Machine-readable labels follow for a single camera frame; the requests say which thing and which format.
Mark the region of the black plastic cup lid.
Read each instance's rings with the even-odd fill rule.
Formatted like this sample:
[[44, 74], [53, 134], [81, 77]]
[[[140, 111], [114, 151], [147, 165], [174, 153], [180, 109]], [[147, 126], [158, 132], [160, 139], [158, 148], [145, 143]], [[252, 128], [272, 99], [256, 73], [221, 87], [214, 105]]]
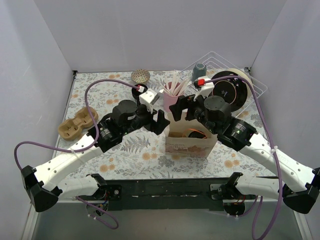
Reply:
[[207, 136], [201, 131], [194, 130], [188, 135], [188, 138], [205, 139]]

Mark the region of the brown paper gift bag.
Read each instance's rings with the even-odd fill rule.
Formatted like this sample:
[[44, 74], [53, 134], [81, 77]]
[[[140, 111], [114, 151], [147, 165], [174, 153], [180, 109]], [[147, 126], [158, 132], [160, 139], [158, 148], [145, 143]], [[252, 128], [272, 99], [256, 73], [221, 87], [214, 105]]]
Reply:
[[[207, 130], [196, 119], [185, 120], [187, 113], [183, 112], [180, 121], [175, 121], [171, 112], [166, 113], [166, 118], [170, 124], [165, 128], [165, 152], [181, 157], [207, 158], [217, 143], [217, 136]], [[201, 131], [206, 138], [190, 138], [188, 135], [192, 131]], [[180, 132], [185, 137], [168, 137], [169, 132]]]

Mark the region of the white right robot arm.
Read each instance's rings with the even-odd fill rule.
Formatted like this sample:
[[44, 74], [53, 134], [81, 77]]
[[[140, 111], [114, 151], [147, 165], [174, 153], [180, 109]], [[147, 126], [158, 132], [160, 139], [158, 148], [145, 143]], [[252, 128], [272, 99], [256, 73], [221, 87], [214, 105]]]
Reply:
[[255, 195], [280, 199], [292, 210], [307, 214], [320, 194], [320, 170], [292, 159], [272, 146], [249, 123], [233, 117], [231, 107], [222, 97], [180, 96], [169, 107], [177, 122], [187, 111], [187, 121], [197, 120], [224, 146], [248, 156], [274, 173], [274, 177], [249, 177], [234, 172], [228, 181], [213, 191], [216, 198], [237, 199]]

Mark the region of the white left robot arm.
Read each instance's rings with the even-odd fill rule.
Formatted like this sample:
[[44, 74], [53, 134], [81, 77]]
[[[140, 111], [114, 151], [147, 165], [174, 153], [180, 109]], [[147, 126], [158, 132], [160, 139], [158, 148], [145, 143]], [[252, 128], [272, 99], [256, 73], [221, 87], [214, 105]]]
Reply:
[[149, 111], [144, 104], [122, 100], [112, 113], [105, 115], [97, 127], [89, 129], [78, 142], [48, 162], [21, 170], [22, 182], [35, 210], [40, 213], [53, 207], [58, 200], [88, 196], [93, 200], [108, 199], [110, 188], [98, 174], [66, 180], [89, 160], [98, 157], [120, 144], [123, 137], [141, 128], [160, 135], [170, 124], [163, 110]]

